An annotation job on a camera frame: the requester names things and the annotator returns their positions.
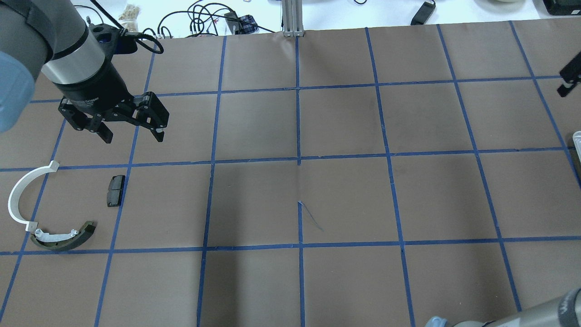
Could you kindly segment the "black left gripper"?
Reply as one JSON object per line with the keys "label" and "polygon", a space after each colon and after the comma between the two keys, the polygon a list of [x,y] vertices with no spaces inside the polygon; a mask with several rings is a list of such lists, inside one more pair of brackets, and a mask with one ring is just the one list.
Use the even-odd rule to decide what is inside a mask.
{"label": "black left gripper", "polygon": [[78,131],[95,133],[106,144],[113,139],[112,131],[97,114],[113,110],[115,122],[127,122],[145,128],[159,143],[164,141],[164,129],[170,114],[154,92],[133,97],[110,59],[89,79],[73,84],[58,84],[64,99],[58,111]]}

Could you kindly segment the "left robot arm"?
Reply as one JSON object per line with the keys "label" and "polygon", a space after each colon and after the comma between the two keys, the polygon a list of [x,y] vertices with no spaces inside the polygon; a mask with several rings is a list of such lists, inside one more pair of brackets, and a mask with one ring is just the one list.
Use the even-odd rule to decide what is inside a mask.
{"label": "left robot arm", "polygon": [[110,143],[106,122],[128,122],[164,139],[169,112],[153,92],[134,96],[112,63],[138,46],[162,54],[152,35],[87,23],[69,0],[1,2],[1,132],[13,128],[40,74],[62,93],[59,112],[75,130]]}

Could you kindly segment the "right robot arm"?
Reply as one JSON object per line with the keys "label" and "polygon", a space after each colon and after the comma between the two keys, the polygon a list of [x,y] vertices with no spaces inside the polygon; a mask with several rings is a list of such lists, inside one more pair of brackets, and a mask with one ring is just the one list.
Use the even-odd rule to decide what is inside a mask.
{"label": "right robot arm", "polygon": [[580,168],[558,101],[580,83],[580,52],[557,60],[548,47],[522,52],[523,77],[490,77],[456,86],[471,152],[416,157],[434,191],[429,205],[458,200],[446,214],[450,237],[405,242],[409,308],[417,323],[442,315],[461,325],[580,325]]}

